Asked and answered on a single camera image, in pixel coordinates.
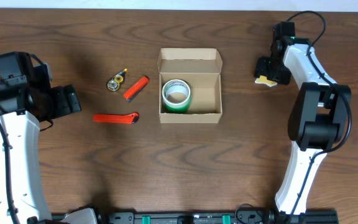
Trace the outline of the yellow sticky note pad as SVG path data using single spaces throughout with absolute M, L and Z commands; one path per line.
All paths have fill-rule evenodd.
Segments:
M 268 80 L 267 77 L 265 77 L 265 76 L 263 76 L 263 75 L 261 75 L 261 76 L 259 76 L 258 78 L 256 78 L 256 79 L 255 79 L 255 83 L 256 83 L 256 84 L 259 84 L 259 85 L 266 85 L 266 86 L 268 86 L 269 88 L 278 85 L 277 82 Z

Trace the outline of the black yellow correction tape dispenser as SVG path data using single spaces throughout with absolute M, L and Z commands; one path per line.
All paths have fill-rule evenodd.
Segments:
M 113 92 L 118 91 L 121 85 L 123 85 L 125 82 L 126 73 L 127 73 L 127 69 L 125 68 L 124 70 L 120 71 L 115 76 L 113 76 L 112 79 L 110 79 L 106 84 L 107 89 Z

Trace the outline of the white tape roll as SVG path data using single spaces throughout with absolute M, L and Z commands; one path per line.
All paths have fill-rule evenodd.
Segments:
M 174 92 L 181 92 L 186 95 L 191 95 L 191 88 L 187 82 L 179 79 L 169 80 L 162 87 L 162 97 L 163 95 L 167 96 Z

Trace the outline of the green tape roll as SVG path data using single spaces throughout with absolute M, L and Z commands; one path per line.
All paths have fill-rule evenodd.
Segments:
M 164 107 L 170 113 L 186 113 L 190 107 L 192 96 L 181 92 L 163 95 Z

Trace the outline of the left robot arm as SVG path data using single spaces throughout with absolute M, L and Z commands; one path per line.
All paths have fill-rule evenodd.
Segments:
M 40 124 L 81 111 L 74 87 L 51 87 L 51 80 L 34 54 L 0 55 L 0 223 L 98 222 L 92 207 L 53 216 L 44 197 Z

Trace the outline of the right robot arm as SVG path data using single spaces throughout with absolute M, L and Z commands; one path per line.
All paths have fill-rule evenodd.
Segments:
M 348 138 L 352 124 L 351 90 L 326 73 L 312 42 L 295 35 L 294 22 L 284 21 L 273 27 L 270 51 L 270 56 L 257 61 L 256 83 L 275 86 L 294 80 L 299 88 L 288 119 L 290 162 L 275 196 L 280 213 L 299 216 L 306 211 L 320 163 Z

